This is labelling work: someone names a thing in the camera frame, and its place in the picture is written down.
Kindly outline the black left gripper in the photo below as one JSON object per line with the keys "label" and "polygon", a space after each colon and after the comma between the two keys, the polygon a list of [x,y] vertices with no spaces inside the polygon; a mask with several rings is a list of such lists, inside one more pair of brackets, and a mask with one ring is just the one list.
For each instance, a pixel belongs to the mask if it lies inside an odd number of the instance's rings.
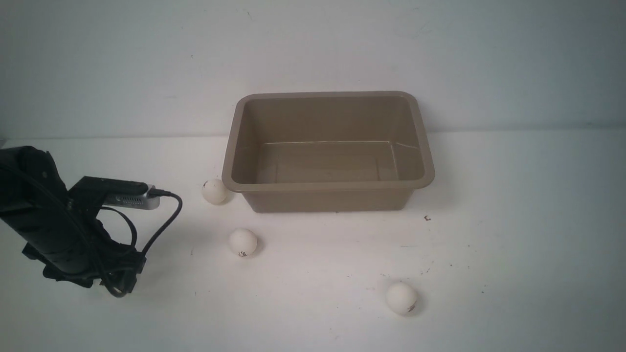
{"label": "black left gripper", "polygon": [[130,294],[147,262],[134,246],[111,243],[97,230],[96,206],[112,193],[112,179],[85,176],[71,190],[58,175],[50,153],[25,146],[1,151],[1,219],[27,241],[23,254],[45,264],[45,278],[67,282],[100,281],[110,294]]}

